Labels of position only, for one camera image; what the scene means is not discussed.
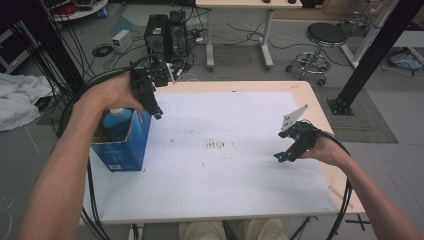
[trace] white label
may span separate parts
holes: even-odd
[[[122,169],[121,165],[109,165],[110,169]]]

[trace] white box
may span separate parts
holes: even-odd
[[[124,53],[133,44],[131,34],[128,30],[120,31],[112,38],[115,50],[119,53]]]

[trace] towel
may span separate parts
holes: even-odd
[[[11,76],[0,73],[0,131],[14,129],[40,116],[37,100],[52,92],[44,76]]]

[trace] forearm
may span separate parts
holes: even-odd
[[[36,182],[19,239],[75,239],[90,142],[100,116],[100,109],[82,109],[78,103],[74,107],[64,134]]]
[[[422,239],[412,222],[384,195],[350,157],[340,166],[361,200],[378,239]]]

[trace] black pole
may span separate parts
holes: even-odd
[[[78,93],[84,86],[84,79],[62,43],[54,22],[49,18],[40,0],[15,0],[15,12],[34,38],[41,43],[57,70],[73,93]]]
[[[423,5],[424,0],[399,0],[342,91],[336,99],[328,100],[333,114],[350,114],[356,96]]]

